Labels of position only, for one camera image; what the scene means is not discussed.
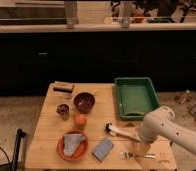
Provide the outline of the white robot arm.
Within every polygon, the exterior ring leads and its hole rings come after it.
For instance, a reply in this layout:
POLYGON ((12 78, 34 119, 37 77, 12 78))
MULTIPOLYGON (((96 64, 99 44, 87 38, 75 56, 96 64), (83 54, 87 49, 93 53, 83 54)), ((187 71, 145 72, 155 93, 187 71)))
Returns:
POLYGON ((158 136, 163 136, 196 155, 196 132, 175 124, 174 111, 168 106, 161 106, 143 118, 138 129, 140 140, 152 144, 158 136))

